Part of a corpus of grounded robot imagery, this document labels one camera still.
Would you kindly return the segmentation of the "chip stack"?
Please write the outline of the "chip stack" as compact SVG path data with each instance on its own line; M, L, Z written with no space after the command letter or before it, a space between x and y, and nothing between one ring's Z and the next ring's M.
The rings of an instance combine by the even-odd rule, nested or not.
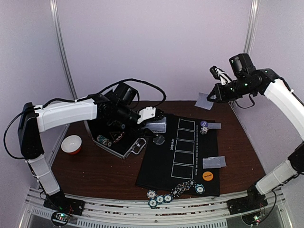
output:
M208 131L209 131L209 129L207 127L201 127L201 129L200 129L201 134L207 134Z

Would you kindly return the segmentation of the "white blue poker chip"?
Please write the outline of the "white blue poker chip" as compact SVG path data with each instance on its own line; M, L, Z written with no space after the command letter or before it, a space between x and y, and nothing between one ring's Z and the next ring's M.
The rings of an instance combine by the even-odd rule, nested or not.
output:
M154 199L157 196L157 193L154 190L149 190L146 195L147 195L147 198Z

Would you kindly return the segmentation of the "poker chip row with 10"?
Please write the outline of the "poker chip row with 10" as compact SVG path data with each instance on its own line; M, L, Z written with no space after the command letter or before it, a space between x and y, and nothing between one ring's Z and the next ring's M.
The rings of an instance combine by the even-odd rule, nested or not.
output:
M111 147L111 145L112 145L112 142L102 135L98 135L96 139L97 139L97 142L103 146Z

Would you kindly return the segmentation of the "orange big blind button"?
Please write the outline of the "orange big blind button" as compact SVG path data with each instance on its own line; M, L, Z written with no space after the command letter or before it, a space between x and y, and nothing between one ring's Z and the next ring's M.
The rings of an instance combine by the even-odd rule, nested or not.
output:
M211 181L214 178L214 174L210 171L205 171L202 174L202 178L203 178L204 181Z

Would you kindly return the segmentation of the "spread black poker chips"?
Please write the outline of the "spread black poker chips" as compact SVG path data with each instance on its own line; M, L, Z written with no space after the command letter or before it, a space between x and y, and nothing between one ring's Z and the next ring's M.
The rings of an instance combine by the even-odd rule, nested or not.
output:
M176 187L171 190L171 195L173 197L179 197L184 192L188 191L190 188L194 187L196 182L194 180L184 181L179 183Z

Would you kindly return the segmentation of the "clear round dealer button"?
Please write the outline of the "clear round dealer button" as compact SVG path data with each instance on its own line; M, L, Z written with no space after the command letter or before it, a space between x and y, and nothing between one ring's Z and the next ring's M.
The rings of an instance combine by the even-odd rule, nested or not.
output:
M158 134L155 138L153 138L153 143L156 145L162 145L165 142L165 137L161 134Z

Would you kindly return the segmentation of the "purple small blind button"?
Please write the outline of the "purple small blind button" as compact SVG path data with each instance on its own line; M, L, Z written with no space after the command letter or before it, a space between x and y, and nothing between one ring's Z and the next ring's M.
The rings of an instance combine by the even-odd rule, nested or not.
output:
M201 121L201 122L200 122L201 127L206 127L206 128L207 128L207 127L208 127L208 124L209 124L209 123L208 123L207 121Z

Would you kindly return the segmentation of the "teal white poker chip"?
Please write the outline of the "teal white poker chip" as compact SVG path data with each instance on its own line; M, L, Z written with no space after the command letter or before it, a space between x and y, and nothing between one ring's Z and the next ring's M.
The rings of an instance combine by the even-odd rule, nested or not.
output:
M203 186L203 184L196 184L194 189L197 194L202 194L205 192L205 187Z

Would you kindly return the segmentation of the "aluminium poker chip case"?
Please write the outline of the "aluminium poker chip case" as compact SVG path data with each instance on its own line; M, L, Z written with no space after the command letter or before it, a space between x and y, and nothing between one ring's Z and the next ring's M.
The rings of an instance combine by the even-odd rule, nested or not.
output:
M138 155L147 144L145 138L136 138L127 134L126 130L118 130L97 119L85 121L85 127L95 145L121 159L127 158L131 153ZM114 143L109 132L125 132L125 135L118 143ZM96 139L98 135L109 139L112 142L111 147L106 147L98 143Z

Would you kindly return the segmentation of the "grey playing card deck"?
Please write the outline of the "grey playing card deck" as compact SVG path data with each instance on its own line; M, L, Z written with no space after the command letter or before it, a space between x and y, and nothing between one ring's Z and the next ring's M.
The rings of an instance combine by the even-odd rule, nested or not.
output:
M148 128L154 133L166 133L167 130L167 120L164 117L161 120L152 121L146 124L145 128Z

